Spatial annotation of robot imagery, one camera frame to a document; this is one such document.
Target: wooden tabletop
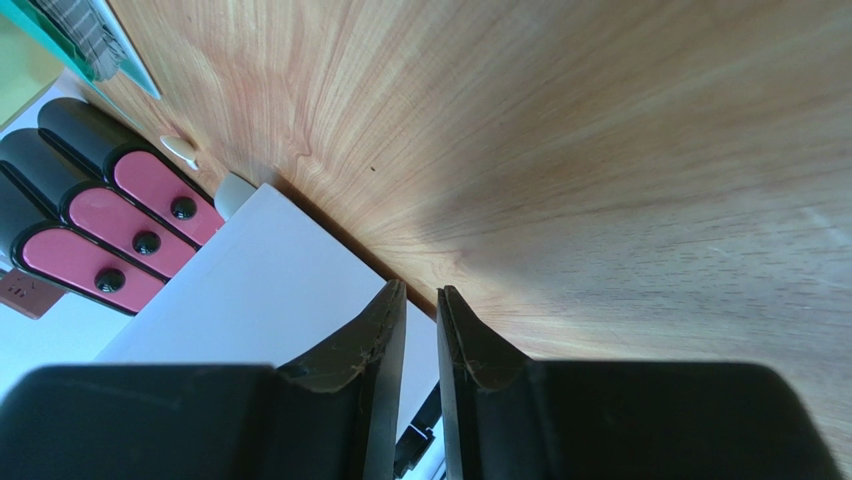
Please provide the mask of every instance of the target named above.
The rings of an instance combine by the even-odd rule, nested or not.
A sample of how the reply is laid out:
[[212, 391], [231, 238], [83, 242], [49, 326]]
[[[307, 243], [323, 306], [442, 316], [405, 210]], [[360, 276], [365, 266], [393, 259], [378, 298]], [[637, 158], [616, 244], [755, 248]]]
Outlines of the wooden tabletop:
[[163, 99], [104, 90], [211, 191], [290, 187], [537, 357], [772, 366], [852, 474], [850, 5], [112, 4]]

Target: yellow-green object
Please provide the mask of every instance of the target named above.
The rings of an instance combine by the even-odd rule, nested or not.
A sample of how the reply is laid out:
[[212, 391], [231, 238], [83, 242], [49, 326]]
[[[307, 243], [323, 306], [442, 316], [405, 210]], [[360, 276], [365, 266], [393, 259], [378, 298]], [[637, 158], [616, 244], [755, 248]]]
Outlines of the yellow-green object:
[[53, 85], [64, 66], [56, 57], [0, 15], [0, 130]]

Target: round knob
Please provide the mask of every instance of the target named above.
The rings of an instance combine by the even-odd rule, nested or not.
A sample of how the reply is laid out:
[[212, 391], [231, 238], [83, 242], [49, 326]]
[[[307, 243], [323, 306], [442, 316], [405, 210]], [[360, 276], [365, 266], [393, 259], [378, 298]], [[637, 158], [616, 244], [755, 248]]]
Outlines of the round knob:
[[160, 237], [154, 232], [139, 232], [133, 237], [133, 250], [140, 255], [153, 255], [160, 249]]
[[104, 293], [113, 293], [124, 286], [124, 274], [114, 268], [105, 268], [95, 277], [95, 286]]
[[198, 206], [195, 200], [186, 197], [178, 197], [172, 202], [172, 215], [178, 220], [189, 220], [195, 216]]

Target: wood grain surface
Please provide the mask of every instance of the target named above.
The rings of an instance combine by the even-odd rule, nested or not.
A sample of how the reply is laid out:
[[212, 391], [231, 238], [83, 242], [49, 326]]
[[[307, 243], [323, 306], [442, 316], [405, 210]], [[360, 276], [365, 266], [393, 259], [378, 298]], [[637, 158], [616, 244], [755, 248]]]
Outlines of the wood grain surface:
[[112, 0], [151, 139], [537, 357], [742, 360], [852, 473], [852, 4]]

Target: white wall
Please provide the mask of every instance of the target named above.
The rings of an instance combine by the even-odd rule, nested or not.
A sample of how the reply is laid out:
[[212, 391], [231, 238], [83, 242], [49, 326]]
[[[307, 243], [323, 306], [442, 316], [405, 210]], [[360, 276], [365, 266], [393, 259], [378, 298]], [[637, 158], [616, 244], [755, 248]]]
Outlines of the white wall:
[[[0, 138], [19, 128], [35, 127], [38, 111], [56, 97], [76, 96], [73, 81], [60, 77], [44, 97], [35, 102]], [[4, 259], [0, 267], [8, 270]], [[89, 362], [129, 322], [130, 317], [66, 293], [39, 320], [30, 320], [0, 305], [0, 397], [21, 376], [45, 364]]]

